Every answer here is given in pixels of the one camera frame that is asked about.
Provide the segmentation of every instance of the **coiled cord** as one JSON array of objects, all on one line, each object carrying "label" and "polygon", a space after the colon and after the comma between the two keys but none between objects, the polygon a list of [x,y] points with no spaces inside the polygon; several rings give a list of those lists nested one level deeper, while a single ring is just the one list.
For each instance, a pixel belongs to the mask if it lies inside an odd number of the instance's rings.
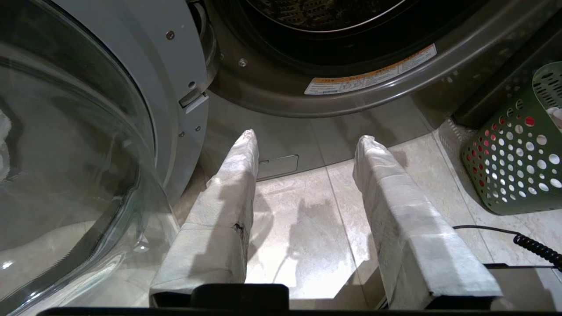
[{"label": "coiled cord", "polygon": [[558,252],[554,251],[551,248],[541,244],[540,242],[529,238],[519,232],[508,231],[506,229],[489,227],[489,226],[480,226],[480,225],[460,225],[460,226],[453,226],[453,229],[460,229],[460,228],[478,228],[478,229],[487,229],[489,231],[496,231],[508,234],[514,234],[515,237],[513,238],[513,242],[516,245],[519,245],[530,252],[540,256],[541,258],[547,260],[551,264],[554,265],[558,271],[562,272],[562,255]]}]

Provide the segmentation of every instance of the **tile floor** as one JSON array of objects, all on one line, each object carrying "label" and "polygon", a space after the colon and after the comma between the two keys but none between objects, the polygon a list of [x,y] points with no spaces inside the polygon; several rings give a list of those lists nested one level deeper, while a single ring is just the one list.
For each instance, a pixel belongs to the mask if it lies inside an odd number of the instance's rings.
[{"label": "tile floor", "polygon": [[[390,148],[445,219],[519,231],[562,250],[561,211],[497,216],[481,207],[454,154],[459,131],[450,127]],[[258,182],[246,282],[288,286],[292,309],[377,306],[384,289],[352,170],[349,160]],[[482,263],[548,264],[513,244],[511,235],[458,233]]]}]

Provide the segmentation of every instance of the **warning label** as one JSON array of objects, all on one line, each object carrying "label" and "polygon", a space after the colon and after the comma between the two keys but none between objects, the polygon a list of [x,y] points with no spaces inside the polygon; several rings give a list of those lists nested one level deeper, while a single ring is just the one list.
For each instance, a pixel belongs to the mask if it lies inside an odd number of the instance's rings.
[{"label": "warning label", "polygon": [[305,94],[336,94],[367,88],[403,74],[435,55],[437,55],[435,44],[431,44],[396,64],[370,73],[343,78],[314,78],[306,88]]}]

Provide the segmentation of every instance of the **washing machine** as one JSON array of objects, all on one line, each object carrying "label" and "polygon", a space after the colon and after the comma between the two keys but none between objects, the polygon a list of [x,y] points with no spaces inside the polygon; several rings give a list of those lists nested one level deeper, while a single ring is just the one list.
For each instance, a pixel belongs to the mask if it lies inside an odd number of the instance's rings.
[{"label": "washing machine", "polygon": [[146,306],[200,162],[260,179],[431,132],[558,0],[5,0],[0,314]]}]

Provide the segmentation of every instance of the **black coiled cable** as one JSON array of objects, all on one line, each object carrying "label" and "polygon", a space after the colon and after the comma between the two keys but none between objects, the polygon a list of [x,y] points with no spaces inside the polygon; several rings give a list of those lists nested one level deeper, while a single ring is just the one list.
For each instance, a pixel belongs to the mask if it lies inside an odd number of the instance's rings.
[{"label": "black coiled cable", "polygon": [[519,232],[508,231],[501,228],[489,227],[489,226],[480,226],[480,225],[460,225],[460,226],[453,226],[453,229],[459,228],[479,228],[479,229],[487,229],[490,231],[514,234],[515,237],[513,238],[513,242],[516,245],[519,245],[530,252],[540,256],[541,258],[547,260],[551,264],[554,265],[556,269],[562,272],[562,255],[558,252],[554,251],[551,248],[541,244],[540,242],[529,238]]}]

